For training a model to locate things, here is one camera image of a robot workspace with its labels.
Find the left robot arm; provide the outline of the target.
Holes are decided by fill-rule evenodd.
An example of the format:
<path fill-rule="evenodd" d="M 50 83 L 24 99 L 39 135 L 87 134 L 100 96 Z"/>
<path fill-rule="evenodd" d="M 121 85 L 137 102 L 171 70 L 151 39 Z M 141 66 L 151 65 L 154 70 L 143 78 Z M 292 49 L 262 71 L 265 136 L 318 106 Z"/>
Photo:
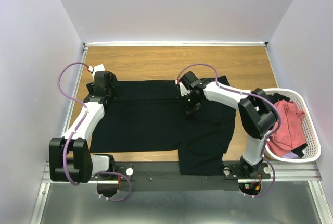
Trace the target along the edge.
<path fill-rule="evenodd" d="M 93 82 L 86 85 L 88 96 L 72 126 L 59 138 L 49 142 L 50 178 L 73 185 L 87 183 L 96 174 L 109 180 L 115 175 L 111 155 L 91 156 L 88 141 L 105 115 L 111 101 L 121 95 L 116 76 L 105 70 L 94 70 Z"/>

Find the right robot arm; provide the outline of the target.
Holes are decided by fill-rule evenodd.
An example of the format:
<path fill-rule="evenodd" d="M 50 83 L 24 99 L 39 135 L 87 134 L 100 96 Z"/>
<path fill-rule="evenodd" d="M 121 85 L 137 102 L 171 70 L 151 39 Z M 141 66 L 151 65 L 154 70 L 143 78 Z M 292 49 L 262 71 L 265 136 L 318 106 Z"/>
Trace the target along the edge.
<path fill-rule="evenodd" d="M 175 83 L 187 114 L 198 111 L 204 101 L 217 102 L 239 111 L 248 138 L 235 177 L 251 178 L 257 174 L 268 138 L 277 131 L 281 120 L 265 91 L 237 89 L 218 82 L 218 79 L 199 79 L 191 71 L 179 74 Z"/>

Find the black t shirt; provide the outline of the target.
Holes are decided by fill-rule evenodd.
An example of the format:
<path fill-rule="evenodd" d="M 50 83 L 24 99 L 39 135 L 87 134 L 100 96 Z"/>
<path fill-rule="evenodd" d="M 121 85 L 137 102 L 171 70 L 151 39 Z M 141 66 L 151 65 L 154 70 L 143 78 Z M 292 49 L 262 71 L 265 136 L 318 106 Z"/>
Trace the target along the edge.
<path fill-rule="evenodd" d="M 122 81 L 91 140 L 92 153 L 178 150 L 183 175 L 221 175 L 236 111 L 204 101 L 186 114 L 173 81 Z"/>

